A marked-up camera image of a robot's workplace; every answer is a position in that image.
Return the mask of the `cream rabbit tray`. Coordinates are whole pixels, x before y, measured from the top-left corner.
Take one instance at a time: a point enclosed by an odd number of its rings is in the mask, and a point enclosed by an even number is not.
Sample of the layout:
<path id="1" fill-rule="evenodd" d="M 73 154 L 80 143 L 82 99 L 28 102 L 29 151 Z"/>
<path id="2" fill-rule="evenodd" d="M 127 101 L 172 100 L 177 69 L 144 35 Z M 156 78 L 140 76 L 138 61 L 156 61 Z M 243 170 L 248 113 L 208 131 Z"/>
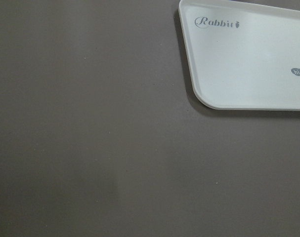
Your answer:
<path id="1" fill-rule="evenodd" d="M 300 11 L 232 0 L 182 0 L 178 11 L 201 103 L 300 111 Z"/>

